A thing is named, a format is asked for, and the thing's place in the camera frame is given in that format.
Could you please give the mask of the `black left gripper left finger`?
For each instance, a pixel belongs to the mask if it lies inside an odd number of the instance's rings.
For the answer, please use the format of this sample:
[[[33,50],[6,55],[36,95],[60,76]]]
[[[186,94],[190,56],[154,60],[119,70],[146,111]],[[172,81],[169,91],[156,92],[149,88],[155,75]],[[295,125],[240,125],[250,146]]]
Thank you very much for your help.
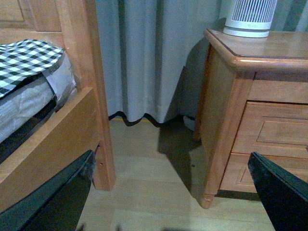
[[[91,150],[0,214],[2,231],[74,231],[95,169]]]

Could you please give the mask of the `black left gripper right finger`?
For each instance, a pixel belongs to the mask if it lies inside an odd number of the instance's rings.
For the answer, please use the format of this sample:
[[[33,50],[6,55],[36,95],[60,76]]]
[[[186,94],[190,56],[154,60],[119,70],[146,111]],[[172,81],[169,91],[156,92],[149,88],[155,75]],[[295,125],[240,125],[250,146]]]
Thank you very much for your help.
[[[308,229],[308,184],[252,152],[248,161],[257,194],[276,231]]]

